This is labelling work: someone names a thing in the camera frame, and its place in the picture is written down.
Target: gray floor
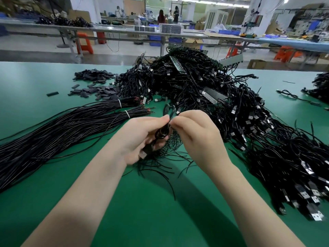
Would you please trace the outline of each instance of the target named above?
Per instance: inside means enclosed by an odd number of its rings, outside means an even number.
[[[82,63],[104,64],[116,66],[132,66],[138,56],[132,55],[107,55],[107,54],[84,54]],[[54,62],[54,63],[75,63],[71,53],[58,52],[32,52],[0,50],[0,61],[2,62]],[[249,61],[239,64],[238,68],[247,68]],[[327,64],[306,64],[300,70],[300,63],[283,64],[281,62],[267,62],[265,69],[270,70],[296,70],[296,71],[328,71]]]

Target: white tile floor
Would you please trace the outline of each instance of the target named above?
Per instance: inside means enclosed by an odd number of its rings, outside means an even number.
[[[128,38],[126,35],[121,35],[121,38]],[[14,50],[14,51],[39,51],[39,52],[58,52],[58,53],[70,53],[69,48],[57,48],[58,44],[61,44],[61,38],[56,37],[36,37],[36,36],[21,36],[21,35],[9,35],[0,37],[0,50]],[[205,47],[203,49],[208,50],[208,56],[213,59],[223,59],[226,57],[227,48],[213,48]],[[160,47],[152,47],[149,43],[144,45],[135,45],[130,41],[108,41],[106,44],[93,45],[95,54],[108,54],[108,55],[131,55],[139,56],[145,53],[147,56],[159,56]],[[244,52],[243,57],[245,61],[251,59],[260,59],[265,61],[274,61],[275,53],[267,49],[247,49]],[[304,57],[293,58],[291,62],[302,62]],[[329,64],[329,61],[319,59],[318,63]]]

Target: orange object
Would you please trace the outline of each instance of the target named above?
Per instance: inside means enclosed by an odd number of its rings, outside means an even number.
[[[104,32],[97,32],[97,37],[98,38],[105,38],[105,33]],[[106,40],[98,39],[98,43],[99,44],[105,44]]]
[[[85,36],[87,37],[88,35],[86,33],[79,33],[78,32],[78,36]],[[80,43],[80,46],[81,46],[81,50],[82,51],[88,51],[90,54],[93,54],[94,53],[94,50],[93,50],[93,47],[90,43],[90,40],[89,39],[85,39],[86,40],[86,43],[87,45],[81,45]],[[80,50],[79,50],[79,47],[78,47],[78,42],[76,41],[76,45],[77,45],[77,51],[78,51],[78,54],[80,54]]]
[[[276,54],[276,56],[274,57],[274,60],[281,60],[281,62],[286,62],[291,57],[292,53],[293,53],[292,47],[282,46],[281,49]],[[293,57],[299,57],[302,55],[303,55],[302,52],[296,51]]]
[[[236,46],[240,46],[241,43],[240,42],[237,42],[235,45]],[[237,52],[238,48],[237,47],[234,47],[233,52],[232,52],[232,54],[230,56],[231,50],[232,50],[232,47],[230,47],[230,49],[228,50],[227,55],[226,55],[226,58],[238,55],[238,52]]]

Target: green work surface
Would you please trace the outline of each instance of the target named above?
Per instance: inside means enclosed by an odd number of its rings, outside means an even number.
[[[93,102],[89,98],[68,96],[74,84],[86,87],[88,82],[73,82],[74,72],[97,68],[122,73],[129,66],[84,65],[61,63],[0,62],[0,138],[36,124],[65,109]],[[249,87],[259,91],[265,107],[290,125],[297,119],[298,127],[310,131],[328,143],[329,112],[323,107],[294,100],[275,92],[287,89],[302,98],[300,90],[312,88],[315,72],[237,69],[234,74],[255,74]],[[46,94],[58,91],[59,95]],[[161,116],[164,102],[151,103],[154,116]],[[19,246],[51,211],[79,176],[88,162],[109,137],[94,147],[61,161],[50,161],[33,175],[0,194],[0,245]],[[91,143],[74,146],[65,154],[76,152]],[[229,151],[232,162],[239,167],[258,194],[271,206],[261,183],[245,165]],[[245,246],[233,214],[214,184],[198,167],[186,161],[163,160],[175,174],[168,174],[176,200],[166,180],[159,174],[136,170],[124,176],[113,196],[93,240],[93,246]],[[287,215],[280,216],[306,246],[329,246],[329,222],[308,221],[296,209],[285,204]],[[329,216],[328,202],[320,210]]]

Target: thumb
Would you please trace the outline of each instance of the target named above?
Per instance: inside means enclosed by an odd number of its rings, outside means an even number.
[[[168,124],[169,120],[170,120],[169,115],[165,115],[160,118],[156,118],[154,120],[147,120],[144,122],[144,128],[146,128],[148,132],[152,132]]]

